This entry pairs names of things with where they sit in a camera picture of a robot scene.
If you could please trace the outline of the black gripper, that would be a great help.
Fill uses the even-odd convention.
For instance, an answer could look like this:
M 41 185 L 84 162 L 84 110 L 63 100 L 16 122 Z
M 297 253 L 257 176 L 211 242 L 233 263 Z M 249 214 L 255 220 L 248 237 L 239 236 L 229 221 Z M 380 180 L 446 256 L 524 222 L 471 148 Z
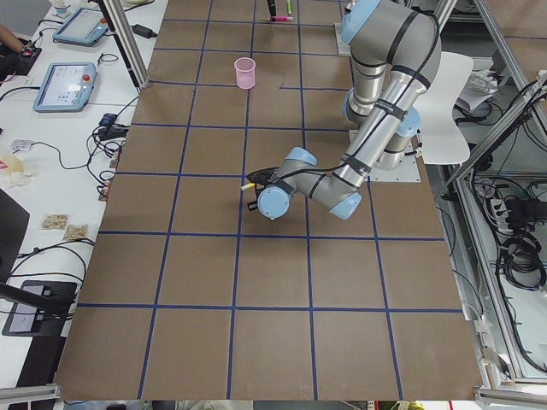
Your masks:
M 252 184 L 267 186 L 271 182 L 277 170 L 278 170 L 277 167 L 268 167 L 268 168 L 259 169 L 249 173 L 246 178 Z M 247 209 L 249 212 L 253 212 L 258 209 L 258 197 L 259 197 L 258 189 L 254 189 L 254 195 L 255 195 L 254 199 L 252 201 L 247 202 Z

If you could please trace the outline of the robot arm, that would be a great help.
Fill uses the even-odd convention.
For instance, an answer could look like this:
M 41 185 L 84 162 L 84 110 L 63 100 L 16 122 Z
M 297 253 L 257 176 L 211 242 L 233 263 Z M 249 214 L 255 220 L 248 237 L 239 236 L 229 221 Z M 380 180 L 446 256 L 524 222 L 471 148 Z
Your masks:
M 341 22 L 355 69 L 344 113 L 359 129 L 337 166 L 319 168 L 307 150 L 293 148 L 279 167 L 250 173 L 256 199 L 250 211 L 270 220 L 284 216 L 301 193 L 347 220 L 359 192 L 388 148 L 405 148 L 399 131 L 418 97 L 432 85 L 441 57 L 440 26 L 432 14 L 393 1 L 358 1 Z

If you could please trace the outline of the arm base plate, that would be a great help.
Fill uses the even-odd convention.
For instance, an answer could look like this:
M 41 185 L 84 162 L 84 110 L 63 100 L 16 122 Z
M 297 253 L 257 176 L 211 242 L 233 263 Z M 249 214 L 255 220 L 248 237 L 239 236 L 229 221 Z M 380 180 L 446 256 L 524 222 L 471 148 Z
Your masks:
M 419 133 L 415 127 L 396 132 L 374 163 L 369 174 L 371 182 L 420 183 L 416 151 L 412 138 Z
M 342 28 L 340 23 L 334 24 L 337 51 L 340 56 L 350 56 L 350 46 L 342 39 Z

